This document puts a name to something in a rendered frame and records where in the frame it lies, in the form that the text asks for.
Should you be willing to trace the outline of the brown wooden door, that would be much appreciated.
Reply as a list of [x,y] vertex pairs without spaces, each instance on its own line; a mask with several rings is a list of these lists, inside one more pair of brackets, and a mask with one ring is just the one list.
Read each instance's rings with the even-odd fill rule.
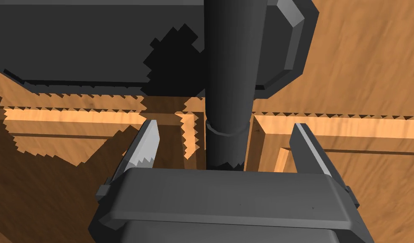
[[[272,130],[308,122],[375,243],[414,243],[414,0],[313,0],[304,73],[254,102]],[[95,192],[155,115],[156,165],[204,169],[204,100],[33,94],[0,74],[0,243],[94,243]]]

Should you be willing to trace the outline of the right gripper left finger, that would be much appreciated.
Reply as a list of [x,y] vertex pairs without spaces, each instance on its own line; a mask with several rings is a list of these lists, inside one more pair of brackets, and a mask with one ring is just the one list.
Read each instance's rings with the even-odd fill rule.
[[145,120],[109,181],[116,180],[133,167],[152,168],[159,141],[157,121]]

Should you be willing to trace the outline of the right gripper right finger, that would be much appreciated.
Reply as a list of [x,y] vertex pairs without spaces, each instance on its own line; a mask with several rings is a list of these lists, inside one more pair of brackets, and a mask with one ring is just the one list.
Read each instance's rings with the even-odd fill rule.
[[298,173],[326,174],[340,187],[346,188],[344,180],[307,124],[294,124],[289,144]]

